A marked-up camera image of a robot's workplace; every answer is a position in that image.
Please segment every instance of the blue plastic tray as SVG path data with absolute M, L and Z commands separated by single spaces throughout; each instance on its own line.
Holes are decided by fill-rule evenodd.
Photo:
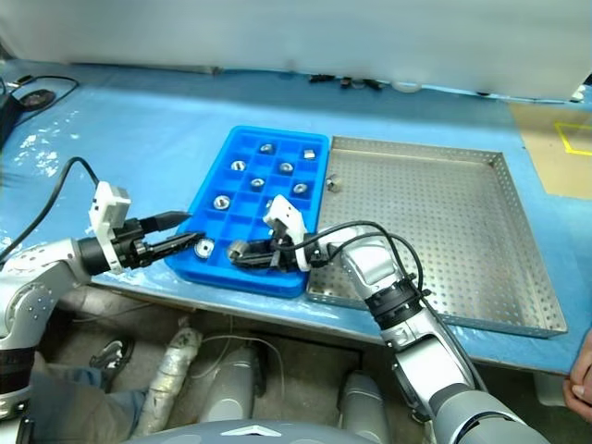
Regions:
M 271 154 L 262 154 L 260 147 L 270 143 Z M 304 151 L 313 150 L 314 159 L 305 159 Z M 182 278 L 204 284 L 237 290 L 261 292 L 283 298 L 299 296 L 304 290 L 306 275 L 301 272 L 281 273 L 274 270 L 245 271 L 233 266 L 227 258 L 227 248 L 235 240 L 269 239 L 269 227 L 263 222 L 267 202 L 283 194 L 302 212 L 308 231 L 316 231 L 325 173 L 327 171 L 328 138 L 317 134 L 261 129 L 234 128 L 198 191 L 190 212 L 178 233 L 205 231 L 216 243 L 206 260 L 193 250 L 170 256 L 166 263 Z M 230 168 L 242 160 L 246 169 Z M 291 175 L 282 174 L 279 165 L 293 165 Z M 260 191 L 253 191 L 251 180 L 263 179 Z M 298 183 L 307 185 L 307 193 L 293 193 Z M 214 199 L 219 195 L 230 198 L 227 210 L 216 210 Z

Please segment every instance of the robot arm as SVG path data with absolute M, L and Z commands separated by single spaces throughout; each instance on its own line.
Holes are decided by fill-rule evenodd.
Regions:
M 96 237 L 39 245 L 11 256 L 0 271 L 0 421 L 27 411 L 34 351 L 61 296 L 105 271 L 148 266 L 190 248 L 203 233 L 174 236 L 156 244 L 146 234 L 172 228 L 189 217 L 168 212 L 128 219 L 124 190 L 100 182 L 92 200 Z
M 418 417 L 434 420 L 438 443 L 548 443 L 505 405 L 479 390 L 480 377 L 462 346 L 425 301 L 425 293 L 415 287 L 414 276 L 397 266 L 384 236 L 351 226 L 311 237 L 305 233 L 302 215 L 282 196 L 276 197 L 264 221 L 273 230 L 272 239 L 236 242 L 228 249 L 229 259 L 243 267 L 305 271 L 326 265 L 339 253 L 335 259 L 394 351 L 392 368 L 409 406 Z

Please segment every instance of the floor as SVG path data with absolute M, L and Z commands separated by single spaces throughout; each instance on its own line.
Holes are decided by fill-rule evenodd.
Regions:
M 205 311 L 186 312 L 173 307 L 147 304 L 111 292 L 91 290 L 66 301 L 77 314 L 57 312 L 43 338 L 41 351 L 49 362 L 85 364 L 115 335 L 129 334 L 136 349 L 113 389 L 143 389 L 151 381 L 167 343 L 185 317 L 206 337 L 213 334 L 256 336 L 273 343 L 281 353 L 286 395 L 280 397 L 278 361 L 267 355 L 268 384 L 265 395 L 254 405 L 254 417 L 290 419 L 334 425 L 338 420 L 337 399 L 343 378 L 352 370 L 363 370 L 375 379 L 388 406 L 393 443 L 419 444 L 423 427 L 410 418 L 409 410 L 390 373 L 389 349 L 338 339 L 296 328 Z M 226 340 L 205 343 L 191 365 L 168 426 L 183 426 L 199 420 L 202 400 L 215 372 L 212 367 Z M 240 347 L 230 342 L 229 349 Z M 592 429 L 562 407 L 538 403 L 532 375 L 512 370 L 479 367 L 490 391 L 518 413 L 553 444 L 592 442 Z

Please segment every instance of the silver metal tray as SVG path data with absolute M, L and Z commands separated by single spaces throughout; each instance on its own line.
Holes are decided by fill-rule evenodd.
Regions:
M 324 193 L 319 227 L 366 219 L 402 235 L 447 322 L 540 338 L 567 331 L 502 153 L 336 137 L 327 174 L 342 190 Z M 338 265 L 314 270 L 307 293 L 365 309 Z

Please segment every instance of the table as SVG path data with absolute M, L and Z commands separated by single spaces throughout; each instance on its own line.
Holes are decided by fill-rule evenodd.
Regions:
M 7 245 L 34 218 L 56 173 L 73 155 L 85 157 L 100 179 L 128 190 L 129 216 L 149 216 L 189 207 L 228 132 L 237 125 L 500 151 L 569 332 L 552 339 L 531 339 L 464 327 L 453 331 L 478 360 L 569 371 L 592 320 L 592 230 L 588 227 L 592 204 L 543 191 L 504 101 L 437 90 L 344 91 L 336 83 L 311 85 L 304 76 L 275 72 L 228 71 L 210 76 L 17 60 L 8 62 L 2 75 L 13 80 L 29 73 L 69 75 L 82 86 L 56 107 L 16 128 L 4 147 L 2 170 L 20 179 L 0 191 L 0 244 Z M 64 91 L 69 85 L 48 80 L 43 87 Z M 92 195 L 91 181 L 77 169 L 50 216 L 25 246 L 88 236 Z M 103 275 L 95 281 L 208 310 L 381 342 L 367 312 L 309 302 L 305 296 L 284 300 L 192 284 L 177 278 L 164 263 L 119 276 Z

